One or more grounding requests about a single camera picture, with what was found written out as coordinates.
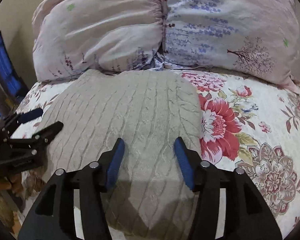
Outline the beige cable knit sweater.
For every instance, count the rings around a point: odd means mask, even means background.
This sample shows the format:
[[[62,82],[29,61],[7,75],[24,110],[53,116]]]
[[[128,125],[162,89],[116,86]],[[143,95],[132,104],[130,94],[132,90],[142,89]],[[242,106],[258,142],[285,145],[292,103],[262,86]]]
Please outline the beige cable knit sweater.
[[[196,198],[185,185],[173,144],[182,137],[198,151],[201,114],[196,89],[170,71],[96,70],[82,74],[44,113],[39,128],[62,131],[47,149],[48,181],[58,168],[74,171],[125,142],[116,185],[102,196],[110,231],[120,239],[186,239]]]

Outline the blue lit screen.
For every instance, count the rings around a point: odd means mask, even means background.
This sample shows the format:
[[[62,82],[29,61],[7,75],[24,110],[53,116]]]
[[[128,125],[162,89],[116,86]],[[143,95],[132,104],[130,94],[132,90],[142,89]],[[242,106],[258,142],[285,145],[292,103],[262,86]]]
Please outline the blue lit screen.
[[[0,85],[5,93],[15,102],[20,103],[29,92],[23,79],[17,74],[8,55],[0,31]]]

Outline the floral quilted bedspread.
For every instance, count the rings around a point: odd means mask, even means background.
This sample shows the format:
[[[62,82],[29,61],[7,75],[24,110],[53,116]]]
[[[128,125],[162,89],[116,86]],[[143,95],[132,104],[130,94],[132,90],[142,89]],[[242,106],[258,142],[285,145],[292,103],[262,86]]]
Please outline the floral quilted bedspread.
[[[288,236],[300,220],[300,94],[237,73],[170,72],[196,89],[201,158],[224,170],[245,170],[282,236]],[[18,111],[42,108],[45,113],[74,81],[36,83]],[[21,125],[13,136],[29,138],[42,129],[42,118]],[[46,167],[23,173],[22,218],[47,182],[42,179]]]

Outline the pink lavender floral pillow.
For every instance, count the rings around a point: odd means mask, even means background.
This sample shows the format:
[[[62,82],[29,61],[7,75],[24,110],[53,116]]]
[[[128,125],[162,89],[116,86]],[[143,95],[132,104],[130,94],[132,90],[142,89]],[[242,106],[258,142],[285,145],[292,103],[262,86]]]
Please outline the pink lavender floral pillow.
[[[299,92],[294,0],[43,0],[32,27],[39,81],[163,64],[236,70]]]

